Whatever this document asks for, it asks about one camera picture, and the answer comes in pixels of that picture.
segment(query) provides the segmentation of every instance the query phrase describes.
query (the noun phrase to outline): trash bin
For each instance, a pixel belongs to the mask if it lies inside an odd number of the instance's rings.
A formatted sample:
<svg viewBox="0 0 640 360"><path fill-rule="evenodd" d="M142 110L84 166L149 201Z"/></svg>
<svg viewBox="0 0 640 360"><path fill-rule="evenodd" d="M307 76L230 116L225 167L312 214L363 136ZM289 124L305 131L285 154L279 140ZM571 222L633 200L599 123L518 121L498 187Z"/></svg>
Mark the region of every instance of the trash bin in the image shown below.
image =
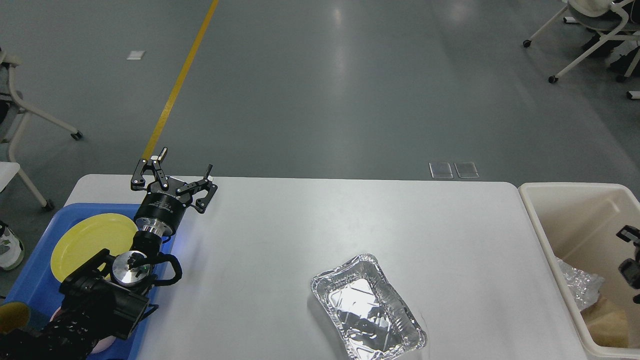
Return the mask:
<svg viewBox="0 0 640 360"><path fill-rule="evenodd" d="M616 237L624 225L640 227L640 203L633 193L619 184L594 183L526 183L519 190L584 348L598 357L640 359L640 304L632 300L638 291L618 272L623 260L634 257L634 246ZM600 293L625 310L629 348L593 341L556 256L605 278Z"/></svg>

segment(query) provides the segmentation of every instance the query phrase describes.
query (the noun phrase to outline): aluminum foil tray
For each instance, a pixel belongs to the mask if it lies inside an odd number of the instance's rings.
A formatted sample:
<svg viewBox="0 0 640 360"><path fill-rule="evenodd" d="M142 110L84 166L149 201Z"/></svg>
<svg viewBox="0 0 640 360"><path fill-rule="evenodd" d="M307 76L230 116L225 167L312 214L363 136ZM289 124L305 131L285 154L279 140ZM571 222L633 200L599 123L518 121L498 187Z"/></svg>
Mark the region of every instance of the aluminum foil tray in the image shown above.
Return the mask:
<svg viewBox="0 0 640 360"><path fill-rule="evenodd" d="M427 343L425 332L371 254L315 276L311 290L352 360L395 359Z"/></svg>

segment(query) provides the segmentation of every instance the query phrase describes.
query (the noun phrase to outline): white chair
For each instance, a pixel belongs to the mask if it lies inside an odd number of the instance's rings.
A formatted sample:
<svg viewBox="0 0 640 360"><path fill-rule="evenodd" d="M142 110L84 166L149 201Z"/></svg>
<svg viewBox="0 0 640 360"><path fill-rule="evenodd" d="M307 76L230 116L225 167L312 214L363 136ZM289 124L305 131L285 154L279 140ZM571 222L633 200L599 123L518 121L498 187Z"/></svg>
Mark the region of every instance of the white chair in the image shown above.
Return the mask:
<svg viewBox="0 0 640 360"><path fill-rule="evenodd" d="M7 119L6 122L2 125L2 131L0 131L0 142L9 143L7 149L7 158L12 163L17 163L15 159L15 151L18 147L22 136L24 135L24 131L26 130L29 121L31 120L31 114L34 113L43 119L56 124L57 126L66 129L71 132L71 137L74 140L80 140L83 135L80 130L75 127L67 124L66 122L53 117L52 115L38 109L32 104L26 102L22 99L22 94L15 89L15 68L20 65L21 61L15 56L9 56L5 52L0 51L0 95L7 97L7 101L13 103L18 108L18 114L22 114L22 118L18 123L18 126L12 131L11 122L13 119ZM40 203L43 209L46 211L53 210L54 205L51 200L47 200L42 196L38 188L33 184L31 179L27 176L24 170L20 167L17 170L18 175L27 186L27 189L33 194L36 200Z"/></svg>
<svg viewBox="0 0 640 360"><path fill-rule="evenodd" d="M549 21L547 21L542 27L531 35L527 40L524 40L522 45L524 47L531 46L531 42L542 33L552 22L560 18L562 14L569 10L572 16L577 22L585 27L595 30L600 35L600 41L590 47L587 51L582 53L577 59L573 60L571 64L567 65L564 69L560 70L556 75L549 76L549 83L557 83L558 79L566 72L571 70L574 66L578 65L580 61L584 60L592 52L596 51L602 44L609 40L629 40L639 41L640 35L632 35L634 32L640 30L640 25L629 22L629 15L622 8L626 4L633 2L634 0L623 0L620 3L613 3L609 0L568 0L568 4L555 14ZM620 16L620 20L602 19L604 13L609 10ZM640 51L634 57L633 61L629 65L624 75L616 77L616 81L619 83L627 80L633 70L635 69L638 60L640 60Z"/></svg>

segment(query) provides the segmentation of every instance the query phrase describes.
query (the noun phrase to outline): crumpled foil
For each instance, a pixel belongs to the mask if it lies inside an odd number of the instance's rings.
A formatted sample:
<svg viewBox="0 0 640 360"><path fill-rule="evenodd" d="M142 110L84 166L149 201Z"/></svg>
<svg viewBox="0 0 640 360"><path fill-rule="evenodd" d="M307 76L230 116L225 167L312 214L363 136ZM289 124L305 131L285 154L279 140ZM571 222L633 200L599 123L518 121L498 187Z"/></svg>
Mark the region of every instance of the crumpled foil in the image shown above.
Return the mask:
<svg viewBox="0 0 640 360"><path fill-rule="evenodd" d="M582 311L595 304L600 296L600 287L604 283L604 278L598 274L590 274L576 269L560 258L556 258L556 260L562 270L566 285L573 294L578 310Z"/></svg>

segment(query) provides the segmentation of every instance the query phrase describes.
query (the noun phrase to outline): yellow floor line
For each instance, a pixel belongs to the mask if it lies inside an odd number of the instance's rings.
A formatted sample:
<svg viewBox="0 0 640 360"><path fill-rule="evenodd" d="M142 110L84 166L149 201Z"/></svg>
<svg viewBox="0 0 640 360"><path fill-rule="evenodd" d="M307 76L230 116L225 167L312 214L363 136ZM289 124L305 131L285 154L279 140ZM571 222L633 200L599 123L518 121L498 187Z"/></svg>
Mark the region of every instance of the yellow floor line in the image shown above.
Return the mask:
<svg viewBox="0 0 640 360"><path fill-rule="evenodd" d="M176 98L178 98L178 94L180 93L180 89L182 88L182 83L184 82L184 79L187 77L187 73L189 72L189 68L191 68L191 63L193 62L193 58L196 56L196 53L198 52L198 48L200 47L200 43L202 42L202 37L204 37L204 33L207 31L207 27L209 26L211 17L213 16L213 13L216 11L216 7L218 6L218 1L219 0L213 0L213 2L211 3L211 6L209 7L207 16L205 16L204 21L200 26L200 31L198 31L198 35L193 41L191 50L189 50L189 55L187 55L186 60L184 60L184 64L182 65L182 70L180 70L178 79L176 79L175 81L175 85L171 90L169 99L167 99L166 104L164 105L164 109L162 110L162 114L160 114L160 119L158 119L156 128L154 129L154 132L151 134L151 138L149 138L149 142L147 143L145 152L142 154L143 159L149 159L153 154L154 148L156 147L156 143L158 142L158 139L160 139L160 134L162 134L162 130L164 129L164 125L166 124L166 119L169 118L169 114L171 113L173 104L175 104L175 100Z"/></svg>

